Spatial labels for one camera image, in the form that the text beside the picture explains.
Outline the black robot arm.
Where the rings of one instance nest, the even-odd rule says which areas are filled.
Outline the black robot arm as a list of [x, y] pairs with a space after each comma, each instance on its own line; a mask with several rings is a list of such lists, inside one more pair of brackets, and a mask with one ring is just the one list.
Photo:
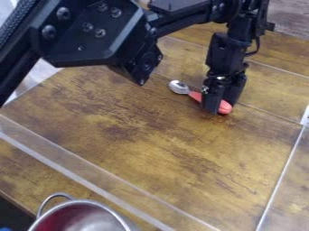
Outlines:
[[246, 58], [274, 26], [269, 0], [19, 0], [0, 27], [0, 107], [39, 60], [56, 68], [104, 65], [143, 85], [163, 59], [160, 37], [203, 23], [213, 35], [202, 107], [234, 105], [245, 84]]

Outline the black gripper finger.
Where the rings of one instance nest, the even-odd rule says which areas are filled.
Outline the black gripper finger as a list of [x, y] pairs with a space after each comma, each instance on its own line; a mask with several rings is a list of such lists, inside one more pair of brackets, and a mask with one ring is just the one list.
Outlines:
[[225, 83], [219, 79], [206, 79], [202, 86], [202, 107], [213, 113], [218, 113], [221, 100], [225, 93]]
[[245, 84], [246, 84], [246, 75], [243, 73], [241, 73], [239, 75], [231, 78], [231, 82], [229, 88], [226, 89], [225, 97], [223, 97], [223, 99], [229, 102], [231, 106], [234, 106], [235, 103], [238, 102]]

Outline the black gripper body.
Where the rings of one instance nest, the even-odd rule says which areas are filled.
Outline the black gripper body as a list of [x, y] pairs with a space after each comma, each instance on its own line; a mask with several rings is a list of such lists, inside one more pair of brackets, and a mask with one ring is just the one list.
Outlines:
[[213, 88], [211, 82], [217, 78], [230, 79], [230, 86], [243, 88], [246, 83], [245, 70], [247, 64], [243, 62], [249, 42], [242, 42], [230, 38], [225, 33], [217, 32], [210, 41], [206, 55], [206, 66], [209, 71], [203, 87]]

